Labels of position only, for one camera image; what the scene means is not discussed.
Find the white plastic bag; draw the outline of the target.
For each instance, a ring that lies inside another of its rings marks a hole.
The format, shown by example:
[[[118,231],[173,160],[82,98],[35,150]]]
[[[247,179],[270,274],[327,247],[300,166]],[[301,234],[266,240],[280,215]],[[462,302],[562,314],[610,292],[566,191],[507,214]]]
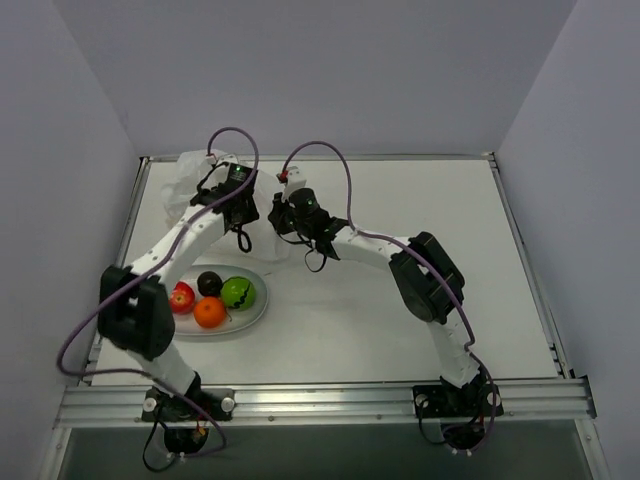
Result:
[[[160,190],[168,227],[173,227],[185,214],[189,200],[196,193],[197,183],[210,171],[213,162],[205,150],[184,152],[178,157],[169,181]],[[279,261],[289,255],[289,246],[278,238],[267,219],[273,196],[278,192],[279,183],[275,176],[260,170],[253,196],[259,219],[243,228],[252,243],[248,255],[256,260]]]

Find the dark fake fruit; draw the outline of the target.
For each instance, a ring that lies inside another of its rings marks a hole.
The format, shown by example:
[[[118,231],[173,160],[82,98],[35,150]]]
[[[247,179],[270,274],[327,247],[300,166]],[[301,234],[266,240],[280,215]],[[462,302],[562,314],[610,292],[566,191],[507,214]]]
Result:
[[[204,271],[198,276],[196,284],[201,296],[219,297],[224,282],[214,271]]]

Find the green fake fruit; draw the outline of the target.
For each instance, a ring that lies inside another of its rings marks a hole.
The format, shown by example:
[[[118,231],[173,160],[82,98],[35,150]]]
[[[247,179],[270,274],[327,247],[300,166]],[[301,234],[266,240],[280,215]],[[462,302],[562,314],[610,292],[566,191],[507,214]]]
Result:
[[[234,276],[224,282],[220,299],[227,309],[244,311],[255,303],[256,288],[249,279]]]

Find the red fake apple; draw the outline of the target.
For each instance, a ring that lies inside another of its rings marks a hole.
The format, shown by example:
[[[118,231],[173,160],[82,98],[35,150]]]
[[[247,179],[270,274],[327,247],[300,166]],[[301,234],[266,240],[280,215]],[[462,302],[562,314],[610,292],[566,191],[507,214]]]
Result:
[[[171,311],[177,315],[185,315],[192,311],[196,302],[196,295],[189,284],[179,281],[169,296]]]

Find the orange fake fruit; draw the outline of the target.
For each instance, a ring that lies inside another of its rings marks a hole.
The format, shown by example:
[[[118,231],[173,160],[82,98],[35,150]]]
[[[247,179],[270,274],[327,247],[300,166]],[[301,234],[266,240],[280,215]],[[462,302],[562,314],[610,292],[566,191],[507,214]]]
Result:
[[[217,297],[203,297],[193,308],[195,322],[204,329],[219,327],[227,318],[224,303]]]

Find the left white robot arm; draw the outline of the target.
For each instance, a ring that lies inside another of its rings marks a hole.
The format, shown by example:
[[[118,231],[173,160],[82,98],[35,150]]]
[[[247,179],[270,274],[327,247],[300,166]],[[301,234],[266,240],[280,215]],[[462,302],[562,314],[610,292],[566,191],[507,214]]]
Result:
[[[212,244],[259,218],[253,202],[256,176],[255,168],[229,165],[224,181],[196,193],[180,220],[147,253],[125,267],[107,268],[101,277],[99,334],[167,392],[166,408],[179,419],[200,411],[202,395],[198,374],[173,342],[170,293]]]

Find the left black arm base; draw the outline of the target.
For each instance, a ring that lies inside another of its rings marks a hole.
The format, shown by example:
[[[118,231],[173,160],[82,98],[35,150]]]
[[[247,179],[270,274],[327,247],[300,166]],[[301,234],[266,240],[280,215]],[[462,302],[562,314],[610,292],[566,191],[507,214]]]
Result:
[[[230,421],[236,406],[231,390],[199,391],[193,394],[192,402],[216,422]],[[201,451],[213,427],[203,414],[182,398],[156,387],[146,392],[140,420],[160,428],[163,446],[173,454]]]

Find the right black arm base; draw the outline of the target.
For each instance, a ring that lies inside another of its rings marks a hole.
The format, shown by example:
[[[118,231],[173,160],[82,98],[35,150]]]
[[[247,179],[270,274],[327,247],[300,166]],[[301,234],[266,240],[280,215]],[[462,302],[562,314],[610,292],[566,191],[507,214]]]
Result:
[[[414,413],[422,438],[432,446],[448,447],[453,454],[471,456],[504,415],[497,386],[465,386],[457,389],[446,382],[415,385]]]

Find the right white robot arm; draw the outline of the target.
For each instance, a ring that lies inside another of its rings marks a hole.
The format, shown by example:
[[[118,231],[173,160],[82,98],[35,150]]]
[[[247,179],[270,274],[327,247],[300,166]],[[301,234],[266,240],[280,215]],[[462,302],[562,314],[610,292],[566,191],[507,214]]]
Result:
[[[353,229],[322,209],[306,187],[275,194],[268,219],[278,235],[297,234],[325,260],[359,262],[392,275],[405,307],[429,329],[450,409],[467,412],[480,395],[499,403],[494,380],[471,351],[475,335],[462,309],[465,279],[432,234],[399,239]]]

